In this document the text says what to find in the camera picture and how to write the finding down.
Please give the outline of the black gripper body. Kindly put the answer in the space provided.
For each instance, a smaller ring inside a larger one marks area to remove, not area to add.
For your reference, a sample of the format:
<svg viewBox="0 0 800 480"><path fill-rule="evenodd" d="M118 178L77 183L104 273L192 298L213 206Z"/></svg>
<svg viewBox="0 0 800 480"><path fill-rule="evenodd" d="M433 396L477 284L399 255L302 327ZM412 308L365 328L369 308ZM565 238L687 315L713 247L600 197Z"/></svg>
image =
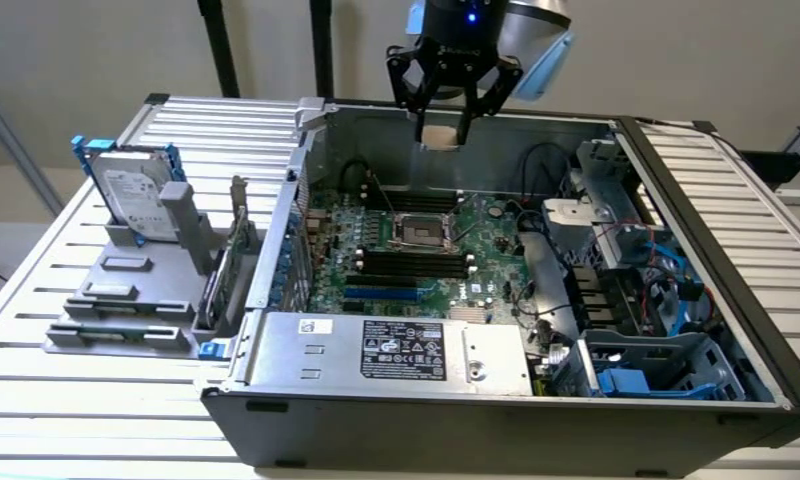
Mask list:
<svg viewBox="0 0 800 480"><path fill-rule="evenodd" d="M424 71L489 71L497 62L497 42L507 1L424 2L416 60Z"/></svg>

